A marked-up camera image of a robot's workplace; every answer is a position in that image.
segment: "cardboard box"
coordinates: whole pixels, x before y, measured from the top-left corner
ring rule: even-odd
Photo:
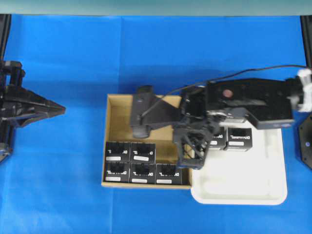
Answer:
[[[165,101],[175,107],[179,106],[180,96],[167,96]],[[147,139],[135,139],[132,137],[132,129],[129,125],[132,105],[132,95],[108,95],[106,109],[105,141],[126,141],[126,142],[148,142],[156,144],[156,163],[176,164],[177,149],[172,142],[172,127],[167,126],[153,130]],[[190,169],[183,169],[182,185],[166,184],[134,184],[134,183],[114,183],[105,181],[105,157],[103,157],[102,186],[122,187],[122,188],[164,188],[164,189],[190,189],[191,173]]]
[[[129,182],[129,162],[107,162],[105,165],[105,181]]]
[[[175,164],[157,164],[156,184],[182,184],[182,169]]]
[[[224,150],[247,151],[253,146],[251,128],[228,128],[227,143]]]
[[[223,150],[226,143],[226,135],[224,127],[220,127],[220,132],[213,136],[212,141],[210,141],[209,149],[211,150]]]
[[[156,145],[149,143],[133,142],[131,144],[131,163],[154,163]]]
[[[131,163],[130,183],[155,184],[156,165],[148,163]]]
[[[106,142],[105,160],[107,162],[129,162],[130,145],[129,142]]]

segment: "black bracket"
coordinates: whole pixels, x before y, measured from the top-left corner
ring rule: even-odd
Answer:
[[[312,114],[299,126],[301,161],[312,169]]]

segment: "plastic tray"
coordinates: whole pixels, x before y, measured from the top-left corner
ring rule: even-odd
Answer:
[[[281,130],[257,130],[247,121],[223,125],[252,128],[253,147],[246,152],[210,150],[205,166],[192,173],[194,199],[204,204],[282,203],[287,183]]]

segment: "blue surface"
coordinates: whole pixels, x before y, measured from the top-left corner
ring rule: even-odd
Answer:
[[[312,233],[312,171],[295,159],[295,129],[283,131],[288,198],[279,206],[201,205],[190,191],[100,185],[107,93],[152,84],[163,94],[246,68],[305,65],[299,17],[13,16],[6,59],[23,63],[25,88],[67,111],[18,129],[0,165],[1,234]]]

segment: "white cable clamp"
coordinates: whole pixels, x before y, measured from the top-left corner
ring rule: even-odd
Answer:
[[[312,71],[310,69],[301,69],[298,71],[298,76],[303,86],[303,104],[299,105],[300,112],[311,112],[312,111]]]

